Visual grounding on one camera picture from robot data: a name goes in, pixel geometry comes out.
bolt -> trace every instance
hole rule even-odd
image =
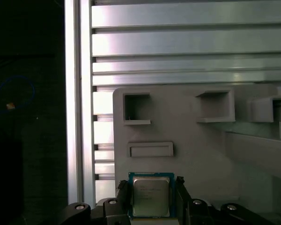
[[[195,203],[196,205],[201,205],[202,204],[202,202],[200,200],[198,200],[198,199],[194,200],[193,203]]]
[[[82,210],[82,209],[84,209],[84,205],[77,205],[77,206],[76,206],[76,209],[77,209],[77,210]]]
[[[108,203],[109,204],[115,204],[115,203],[117,203],[117,200],[110,200]]]
[[[236,207],[234,205],[228,205],[227,208],[229,210],[236,210]]]

rectangular slot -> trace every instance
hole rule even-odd
[[[128,143],[129,157],[172,157],[172,142]]]
[[[234,94],[232,89],[205,90],[196,96],[197,122],[234,122]]]
[[[148,117],[149,93],[124,94],[124,124],[148,125],[151,120]]]

slotted aluminum panel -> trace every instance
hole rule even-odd
[[[116,88],[281,82],[281,0],[180,2],[96,0],[90,7],[90,0],[80,0],[82,86],[76,98],[82,100],[83,201],[87,203],[94,202],[94,177],[99,179],[96,201],[115,195],[114,188],[107,186],[113,176],[108,173],[114,172],[112,92]],[[66,10],[66,15],[73,14],[69,6]],[[68,112],[73,111],[73,102],[67,105]],[[77,148],[68,146],[68,152],[73,151]],[[78,185],[74,176],[69,183]]]

gray plastic panel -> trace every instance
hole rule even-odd
[[[174,156],[172,142],[128,143],[130,157]]]
[[[226,154],[281,178],[281,141],[226,133]]]
[[[266,97],[277,92],[272,85],[236,85],[233,88],[235,116],[241,119],[247,116],[246,101],[249,97]],[[195,99],[204,86],[166,85],[146,89],[150,92],[150,101],[142,105],[141,115],[150,118],[151,125],[125,126],[123,108],[116,107],[122,101],[123,93],[136,89],[117,89],[113,94],[116,183],[127,179],[129,172],[167,171],[184,176],[185,186],[193,197],[211,201],[239,197],[245,205],[257,211],[275,209],[275,201],[268,200],[276,186],[274,179],[268,174],[244,170],[223,153],[222,133],[197,123]],[[128,143],[164,141],[173,142],[173,157],[127,155]],[[253,187],[251,179],[256,181]],[[255,190],[263,188],[265,183],[267,188],[256,195]],[[257,198],[266,198],[267,202],[261,206]]]

wire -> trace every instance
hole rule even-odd
[[[31,102],[32,102],[32,100],[34,99],[34,96],[35,96],[35,93],[36,93],[36,90],[35,90],[35,87],[33,86],[33,83],[27,78],[27,77],[25,77],[25,76],[12,76],[12,77],[10,77],[10,78],[8,78],[5,82],[3,82],[1,85],[0,85],[0,91],[1,91],[1,89],[3,88],[3,86],[5,85],[5,84],[7,84],[9,81],[11,81],[11,80],[13,80],[13,79],[24,79],[24,80],[26,80],[29,84],[30,84],[30,86],[31,86],[31,88],[32,88],[32,96],[31,96],[31,98],[27,101],[27,102],[25,102],[24,104],[22,104],[22,105],[19,105],[19,106],[17,106],[15,109],[20,109],[20,108],[24,108],[24,107],[26,107],[26,106],[28,106]],[[4,113],[8,113],[8,112],[10,112],[11,110],[1,110],[0,111],[0,114],[4,114]]]

